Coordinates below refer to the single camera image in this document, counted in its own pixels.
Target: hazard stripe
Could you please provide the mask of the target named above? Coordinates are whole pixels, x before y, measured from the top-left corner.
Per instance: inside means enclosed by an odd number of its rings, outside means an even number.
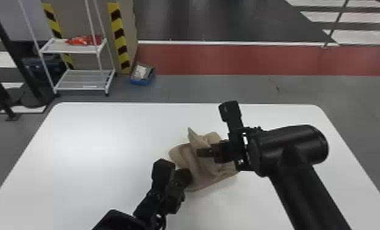
[[[131,72],[130,57],[126,44],[125,31],[123,29],[122,14],[120,13],[120,6],[116,2],[108,3],[108,12],[111,21],[111,28],[114,35],[114,45],[117,50],[118,60],[122,73]]]
[[[60,29],[59,23],[57,22],[56,15],[54,14],[52,4],[42,3],[43,11],[45,12],[46,17],[48,18],[49,27],[53,32],[53,36],[57,39],[63,38],[62,30]],[[64,61],[69,66],[70,69],[74,69],[75,65],[73,64],[73,58],[69,54],[64,54]]]

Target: white metal shelf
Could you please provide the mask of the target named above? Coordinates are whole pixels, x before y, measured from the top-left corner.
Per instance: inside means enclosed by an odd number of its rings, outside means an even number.
[[[52,38],[41,49],[41,53],[80,53],[80,54],[97,54],[100,53],[106,45],[107,39],[103,39],[101,44],[95,45],[70,45],[66,43],[66,39]]]
[[[100,11],[97,4],[97,0],[84,0],[84,5],[86,7],[86,14],[87,14],[87,19],[89,21],[90,32],[93,38],[93,42],[96,43],[97,42],[95,40],[96,32],[93,26],[92,14],[90,13],[90,6],[89,6],[89,2],[94,3],[94,6],[95,6],[94,8],[95,8],[96,15],[97,15],[99,25],[100,25],[101,35],[103,36],[103,40],[101,41],[100,45],[70,45],[66,43],[66,39],[51,38],[42,48],[40,48],[38,45],[35,33],[33,31],[31,22],[29,21],[27,17],[22,0],[17,0],[17,1],[20,5],[21,11],[25,18],[26,25],[29,28],[33,42],[38,51],[38,55],[42,62],[43,68],[45,69],[47,78],[53,89],[53,92],[57,94],[59,90],[63,90],[63,91],[65,90],[103,90],[106,96],[108,96],[110,84],[112,83],[113,77],[115,75],[115,65],[112,58],[110,46],[107,43],[108,40],[106,39],[106,31],[104,30],[103,22],[100,17]],[[108,49],[110,62],[112,64],[111,70],[107,70],[107,69],[104,70],[101,63],[100,53],[103,50],[104,46],[107,46],[107,49]],[[64,62],[67,67],[67,70],[55,85],[54,82],[52,81],[52,77],[50,75],[48,66],[46,65],[46,62],[43,58],[43,55],[47,53],[60,54],[63,60],[64,60],[65,54],[96,54],[96,59],[97,59],[97,64],[98,64],[99,69],[98,70],[72,70],[70,69],[70,66],[66,62]]]
[[[67,70],[57,82],[56,90],[107,90],[114,70]]]

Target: white table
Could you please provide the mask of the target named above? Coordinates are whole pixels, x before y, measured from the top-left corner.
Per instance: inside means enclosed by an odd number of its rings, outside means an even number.
[[[315,167],[321,180],[353,229],[380,229],[380,193],[321,109],[241,111],[245,125],[319,128],[331,147]],[[227,133],[215,104],[56,105],[0,188],[0,230],[90,230],[109,209],[132,213],[150,188],[153,162],[187,141],[187,127]],[[292,229],[270,181],[252,172],[188,193],[167,218],[171,230]]]

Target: beige cloth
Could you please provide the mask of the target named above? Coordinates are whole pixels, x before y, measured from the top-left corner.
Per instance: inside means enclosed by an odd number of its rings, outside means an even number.
[[[199,136],[188,128],[190,143],[181,144],[170,150],[172,161],[180,168],[188,168],[193,176],[192,183],[186,191],[197,191],[237,174],[233,162],[216,164],[213,158],[200,158],[196,150],[218,143],[221,137],[216,132]]]

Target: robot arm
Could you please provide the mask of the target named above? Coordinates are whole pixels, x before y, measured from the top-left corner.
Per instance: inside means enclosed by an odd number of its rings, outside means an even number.
[[[238,171],[268,177],[295,229],[350,229],[312,165],[328,155],[324,135],[310,125],[264,131],[244,127],[236,101],[219,106],[229,139],[200,149],[216,163],[234,161]]]

